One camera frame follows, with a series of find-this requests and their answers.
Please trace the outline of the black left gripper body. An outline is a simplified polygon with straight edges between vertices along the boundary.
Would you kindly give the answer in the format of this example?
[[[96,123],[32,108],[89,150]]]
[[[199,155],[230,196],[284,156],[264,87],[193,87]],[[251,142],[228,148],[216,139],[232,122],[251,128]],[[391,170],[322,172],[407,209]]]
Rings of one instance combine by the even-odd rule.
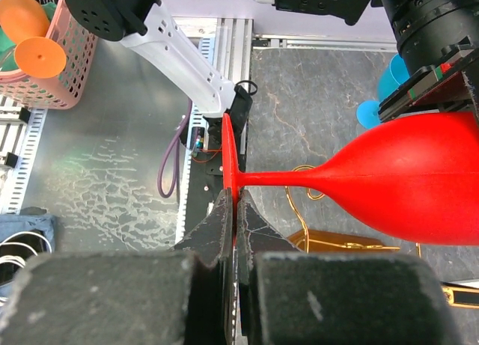
[[[466,37],[442,50],[379,105],[379,121],[426,111],[471,111],[478,118],[478,45]]]

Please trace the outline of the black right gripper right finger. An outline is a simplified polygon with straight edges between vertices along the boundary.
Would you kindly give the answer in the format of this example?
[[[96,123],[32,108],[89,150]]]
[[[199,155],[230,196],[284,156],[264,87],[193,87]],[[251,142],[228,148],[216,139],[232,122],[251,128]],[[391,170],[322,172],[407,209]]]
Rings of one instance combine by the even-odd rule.
[[[394,252],[305,253],[237,206],[239,306],[250,344],[458,344],[433,270]]]

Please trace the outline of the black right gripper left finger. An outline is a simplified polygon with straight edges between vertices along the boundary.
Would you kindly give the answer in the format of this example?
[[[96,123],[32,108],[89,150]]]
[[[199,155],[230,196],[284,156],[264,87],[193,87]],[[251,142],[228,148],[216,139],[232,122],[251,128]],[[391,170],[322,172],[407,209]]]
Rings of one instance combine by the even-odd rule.
[[[233,198],[172,249],[42,254],[14,277],[3,344],[231,344]]]

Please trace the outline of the blue wine glass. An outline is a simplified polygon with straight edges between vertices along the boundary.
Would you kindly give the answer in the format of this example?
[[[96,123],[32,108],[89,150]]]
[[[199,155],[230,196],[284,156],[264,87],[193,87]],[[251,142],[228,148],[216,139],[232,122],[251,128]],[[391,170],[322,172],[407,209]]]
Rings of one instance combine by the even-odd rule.
[[[380,125],[379,105],[409,79],[409,71],[404,60],[396,54],[379,78],[377,100],[366,100],[356,110],[357,121],[365,128]]]

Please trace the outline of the red wine glass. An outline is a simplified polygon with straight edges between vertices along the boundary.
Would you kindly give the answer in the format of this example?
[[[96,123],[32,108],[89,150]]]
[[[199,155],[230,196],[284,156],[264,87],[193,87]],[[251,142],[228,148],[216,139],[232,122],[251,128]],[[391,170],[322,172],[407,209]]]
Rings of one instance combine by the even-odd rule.
[[[389,236],[431,245],[478,243],[478,125],[469,112],[402,117],[368,130],[305,171],[242,172],[222,119],[224,186],[315,189]]]

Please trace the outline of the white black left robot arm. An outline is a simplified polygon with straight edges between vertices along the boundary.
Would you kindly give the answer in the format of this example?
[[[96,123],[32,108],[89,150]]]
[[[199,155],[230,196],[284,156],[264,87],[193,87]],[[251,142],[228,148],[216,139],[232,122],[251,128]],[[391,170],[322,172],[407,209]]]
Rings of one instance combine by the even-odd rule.
[[[117,41],[165,74],[210,122],[244,115],[238,87],[193,46],[162,0],[64,0],[99,38]],[[335,16],[355,25],[383,7],[406,67],[392,94],[362,103],[359,123],[373,128],[399,115],[478,108],[478,0],[255,0],[280,11]]]

